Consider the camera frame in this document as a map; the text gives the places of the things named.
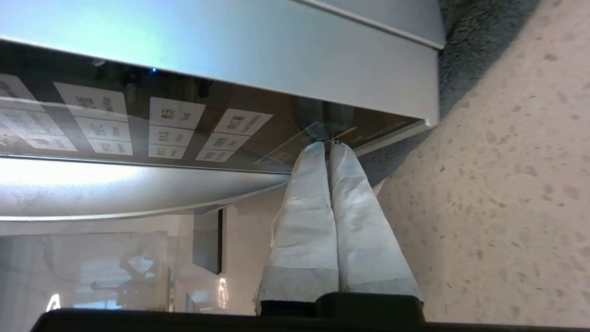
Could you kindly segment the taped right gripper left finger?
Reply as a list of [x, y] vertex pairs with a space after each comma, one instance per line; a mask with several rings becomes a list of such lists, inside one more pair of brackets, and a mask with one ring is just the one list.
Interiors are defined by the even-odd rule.
[[295, 162], [270, 248], [255, 297], [257, 315], [306, 316], [320, 297], [338, 292], [336, 224], [321, 142], [305, 147]]

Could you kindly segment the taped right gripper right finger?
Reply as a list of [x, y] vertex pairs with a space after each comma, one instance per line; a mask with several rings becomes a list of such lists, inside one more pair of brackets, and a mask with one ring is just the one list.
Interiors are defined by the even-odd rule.
[[419, 286], [354, 151], [330, 148], [331, 205], [342, 292], [413, 296]]

